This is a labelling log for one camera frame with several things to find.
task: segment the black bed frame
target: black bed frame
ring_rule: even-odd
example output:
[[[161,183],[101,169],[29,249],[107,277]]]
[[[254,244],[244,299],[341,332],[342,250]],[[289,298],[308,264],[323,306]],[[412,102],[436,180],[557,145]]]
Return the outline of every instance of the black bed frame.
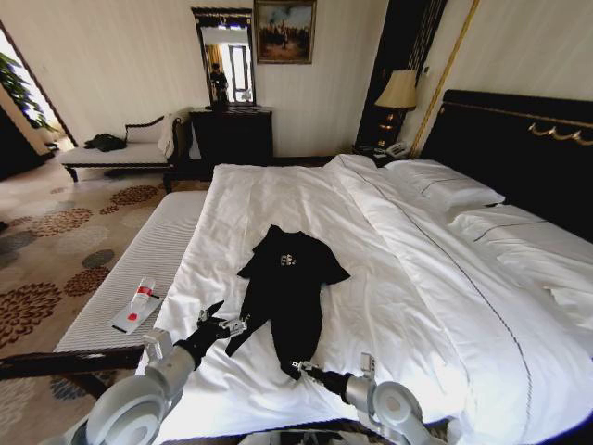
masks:
[[[593,102],[448,90],[421,157],[593,241]]]

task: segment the wall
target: wall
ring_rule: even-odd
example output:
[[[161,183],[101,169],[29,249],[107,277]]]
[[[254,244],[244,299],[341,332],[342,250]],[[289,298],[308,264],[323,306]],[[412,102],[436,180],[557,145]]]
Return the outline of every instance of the wall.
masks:
[[[29,121],[22,115],[19,107],[13,102],[12,97],[8,95],[3,87],[0,87],[0,107],[4,109],[8,117],[15,123],[20,132],[25,136],[29,144],[37,152],[38,155],[49,153],[49,150],[44,144],[41,136],[31,127]],[[10,147],[4,147],[4,150],[9,150]]]
[[[319,0],[312,65],[256,66],[277,156],[333,154],[354,142],[386,5]],[[81,142],[208,104],[190,6],[253,1],[0,0],[0,19]]]
[[[471,4],[448,0],[398,139],[414,140]],[[593,100],[591,22],[590,0],[480,0],[419,146],[447,89]]]

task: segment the plastic bottle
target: plastic bottle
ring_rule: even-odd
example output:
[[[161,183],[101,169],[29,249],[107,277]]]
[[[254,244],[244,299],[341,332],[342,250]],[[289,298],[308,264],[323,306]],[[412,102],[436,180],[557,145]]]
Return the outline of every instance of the plastic bottle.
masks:
[[[148,299],[150,299],[150,296],[155,289],[156,283],[157,282],[155,279],[149,276],[145,276],[140,281],[140,285],[138,285],[138,289],[136,289],[136,293],[134,294],[132,302],[130,303],[131,307],[130,313],[128,314],[128,320],[131,322],[135,321],[144,311],[146,303],[148,302]]]

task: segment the patterned carpet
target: patterned carpet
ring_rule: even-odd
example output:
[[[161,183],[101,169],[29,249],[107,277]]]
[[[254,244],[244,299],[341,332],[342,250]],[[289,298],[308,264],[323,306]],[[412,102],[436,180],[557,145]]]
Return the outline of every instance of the patterned carpet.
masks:
[[[0,221],[8,224],[0,233],[0,357],[52,351],[165,196],[162,173],[79,177],[74,184],[50,159],[0,182]],[[198,181],[173,186],[208,189]],[[38,443],[94,402],[58,377],[1,381],[0,394],[0,443]]]

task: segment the lampshade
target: lampshade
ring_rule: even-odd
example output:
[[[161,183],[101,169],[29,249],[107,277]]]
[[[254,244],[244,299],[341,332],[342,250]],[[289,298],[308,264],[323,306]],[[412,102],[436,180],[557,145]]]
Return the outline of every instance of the lampshade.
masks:
[[[395,70],[381,97],[374,103],[377,107],[416,107],[416,70]]]

